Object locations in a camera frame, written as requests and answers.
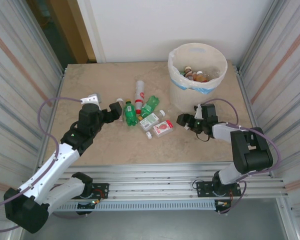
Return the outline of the small clear bottle white cap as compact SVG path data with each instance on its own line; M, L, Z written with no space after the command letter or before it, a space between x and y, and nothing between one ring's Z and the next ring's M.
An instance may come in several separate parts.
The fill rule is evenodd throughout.
M116 101L119 103L121 107L121 114L118 120L120 122L123 122L124 121L124 100L122 98L117 98Z

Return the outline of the crushed green bottle yellow cap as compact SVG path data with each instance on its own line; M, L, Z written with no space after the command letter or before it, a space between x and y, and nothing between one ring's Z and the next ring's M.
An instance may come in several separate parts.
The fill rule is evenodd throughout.
M159 105L159 103L159 98L155 95L152 95L148 99L148 101L142 106L138 119L141 121L148 117L151 113L154 112L155 108Z

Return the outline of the red gold label bottle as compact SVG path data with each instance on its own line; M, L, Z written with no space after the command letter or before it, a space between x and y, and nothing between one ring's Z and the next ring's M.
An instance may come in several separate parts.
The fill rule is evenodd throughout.
M209 81L202 71L197 71L193 79L199 83L207 83Z

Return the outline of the brown label drink bottle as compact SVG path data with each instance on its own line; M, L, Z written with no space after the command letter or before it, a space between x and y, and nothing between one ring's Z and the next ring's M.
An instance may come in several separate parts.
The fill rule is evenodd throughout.
M184 69L184 77L187 78L190 81L193 81L193 71L192 68L190 66L186 66Z

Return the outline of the round white waste bin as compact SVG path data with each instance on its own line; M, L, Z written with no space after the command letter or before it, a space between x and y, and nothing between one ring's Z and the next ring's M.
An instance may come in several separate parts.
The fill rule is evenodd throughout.
M192 70L193 78L195 77L196 72ZM183 112L189 112L193 110L194 106L203 103L206 100L210 99L213 95L215 88L209 94L202 94L192 89L182 90L176 86L170 79L170 102L175 105L178 109Z

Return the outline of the clear bottle red white label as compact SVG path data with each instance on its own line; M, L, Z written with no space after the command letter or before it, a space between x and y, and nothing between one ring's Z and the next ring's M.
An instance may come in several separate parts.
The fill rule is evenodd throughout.
M146 137L150 140L153 138L160 138L164 135L172 132L174 130L174 126L171 123L170 120L165 120L163 122L160 122L150 128L149 131L147 131Z

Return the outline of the wooden door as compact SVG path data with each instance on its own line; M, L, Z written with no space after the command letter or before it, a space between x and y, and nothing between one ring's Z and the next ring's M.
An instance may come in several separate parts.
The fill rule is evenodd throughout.
M25 0L63 68L96 63L78 0Z

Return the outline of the aluminium rail base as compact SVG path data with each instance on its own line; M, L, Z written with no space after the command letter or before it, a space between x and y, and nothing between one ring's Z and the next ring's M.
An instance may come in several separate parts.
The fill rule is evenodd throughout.
M229 162L70 166L56 183L82 172L95 183L108 183L109 199L184 200L197 197L195 180L210 181L215 172L228 165Z

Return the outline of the white door frame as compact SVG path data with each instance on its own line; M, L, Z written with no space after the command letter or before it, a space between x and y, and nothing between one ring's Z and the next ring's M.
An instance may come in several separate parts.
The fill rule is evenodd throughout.
M96 62L106 63L106 55L102 45L97 21L94 16L93 6L91 0L77 0L86 30L91 43Z

